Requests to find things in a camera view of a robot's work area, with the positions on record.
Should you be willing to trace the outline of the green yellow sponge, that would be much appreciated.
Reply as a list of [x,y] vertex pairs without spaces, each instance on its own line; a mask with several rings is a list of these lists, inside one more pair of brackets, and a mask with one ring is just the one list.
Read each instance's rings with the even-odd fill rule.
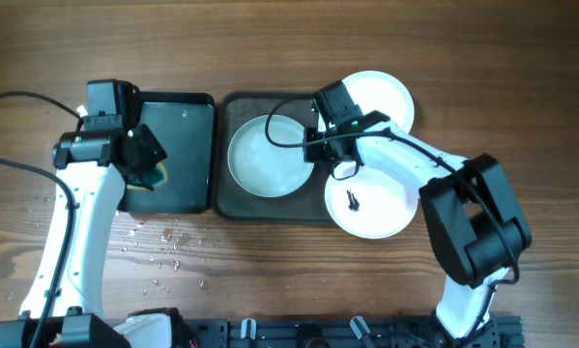
[[126,189],[153,191],[168,181],[168,174],[163,162],[156,164],[153,170],[133,175],[128,178]]

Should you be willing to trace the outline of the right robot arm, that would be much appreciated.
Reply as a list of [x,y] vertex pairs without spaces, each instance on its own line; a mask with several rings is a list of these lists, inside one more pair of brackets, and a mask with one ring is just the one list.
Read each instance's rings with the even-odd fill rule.
[[304,135],[304,158],[333,168],[327,209],[345,231],[366,238],[401,231],[421,209],[445,272],[435,318],[459,346],[492,320],[499,287],[520,278],[518,259],[532,243],[527,220],[498,161],[452,155],[413,137],[407,89],[360,73],[312,95],[320,121]]

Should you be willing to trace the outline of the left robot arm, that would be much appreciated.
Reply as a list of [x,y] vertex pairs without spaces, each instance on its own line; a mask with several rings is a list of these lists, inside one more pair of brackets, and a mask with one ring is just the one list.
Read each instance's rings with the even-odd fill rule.
[[18,317],[0,322],[0,347],[191,347],[195,333],[175,307],[139,310],[115,327],[103,320],[108,236],[129,178],[166,153],[146,125],[66,132],[53,149],[57,197],[43,259]]

